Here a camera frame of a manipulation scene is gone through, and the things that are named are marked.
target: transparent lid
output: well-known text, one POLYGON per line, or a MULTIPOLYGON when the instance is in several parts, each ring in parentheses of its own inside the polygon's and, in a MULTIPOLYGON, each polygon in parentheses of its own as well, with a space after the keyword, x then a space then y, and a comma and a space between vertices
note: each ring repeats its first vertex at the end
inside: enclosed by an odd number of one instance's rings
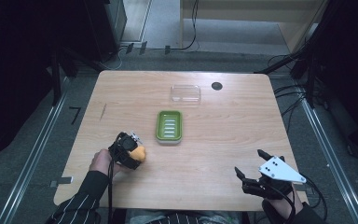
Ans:
POLYGON ((173 85, 170 98, 175 105, 199 105, 201 102, 200 86, 173 85))

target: wooden table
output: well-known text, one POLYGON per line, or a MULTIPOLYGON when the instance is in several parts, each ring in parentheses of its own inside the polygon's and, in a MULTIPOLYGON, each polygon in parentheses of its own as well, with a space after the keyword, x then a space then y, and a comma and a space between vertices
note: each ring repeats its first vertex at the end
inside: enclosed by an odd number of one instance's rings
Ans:
MULTIPOLYGON (((191 19, 195 0, 180 2, 180 44, 183 19, 191 19)), ((224 21, 273 21, 279 24, 290 52, 299 49, 315 22, 319 22, 327 0, 200 0, 198 19, 224 21)))
MULTIPOLYGON (((80 187, 95 152, 111 146, 121 131, 143 140, 146 161, 114 179, 114 207, 259 211, 262 199, 244 194, 234 166, 258 178, 261 148, 283 155, 296 169, 269 77, 198 72, 101 72, 89 100, 54 202, 71 198, 80 187), (212 89, 213 82, 223 89, 212 89), (200 105, 173 105, 172 85, 199 85, 200 105), (177 146, 156 140, 160 110, 183 113, 183 138, 177 146)), ((107 192, 101 206, 107 206, 107 192)))

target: person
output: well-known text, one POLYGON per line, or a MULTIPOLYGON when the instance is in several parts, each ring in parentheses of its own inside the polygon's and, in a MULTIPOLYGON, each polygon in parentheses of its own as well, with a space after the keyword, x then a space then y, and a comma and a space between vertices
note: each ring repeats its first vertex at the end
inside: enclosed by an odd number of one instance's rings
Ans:
MULTIPOLYGON (((77 194, 71 199, 61 203, 57 210, 48 218, 46 224, 53 223, 99 223, 101 219, 96 212, 99 201, 109 183, 108 169, 112 158, 107 149, 101 149, 95 153, 89 166, 89 171, 83 180, 77 194)), ((114 164, 115 176, 120 171, 128 168, 114 164)), ((296 190, 290 192, 287 197, 295 197, 296 215, 293 224, 325 223, 306 203, 302 203, 296 190)), ((267 200, 273 208, 287 219, 292 211, 291 205, 285 200, 267 200)), ((239 213, 235 212, 201 212, 190 211, 175 213, 173 211, 156 211, 144 209, 129 209, 126 216, 126 224, 143 223, 214 223, 230 224, 241 223, 239 213)))

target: sleeve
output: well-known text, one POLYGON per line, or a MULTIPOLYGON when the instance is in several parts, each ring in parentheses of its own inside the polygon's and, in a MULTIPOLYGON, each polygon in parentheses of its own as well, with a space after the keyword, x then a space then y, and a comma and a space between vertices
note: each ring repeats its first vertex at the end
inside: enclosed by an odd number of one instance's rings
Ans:
POLYGON ((46 224, 95 223, 99 219, 96 209, 108 183, 107 175, 99 171, 89 171, 78 193, 61 203, 46 224))
POLYGON ((313 211, 313 209, 307 203, 303 203, 303 205, 304 205, 303 209, 296 214, 292 224, 300 224, 300 223, 325 224, 326 223, 321 217, 319 217, 315 213, 315 211, 313 211))

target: green soap dish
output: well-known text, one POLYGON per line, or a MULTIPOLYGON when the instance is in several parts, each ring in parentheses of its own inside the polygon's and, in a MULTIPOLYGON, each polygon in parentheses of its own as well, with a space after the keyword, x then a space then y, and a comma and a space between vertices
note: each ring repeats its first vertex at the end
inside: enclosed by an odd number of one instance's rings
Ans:
POLYGON ((158 113, 156 138, 161 144, 178 144, 182 140, 182 113, 163 110, 158 113))

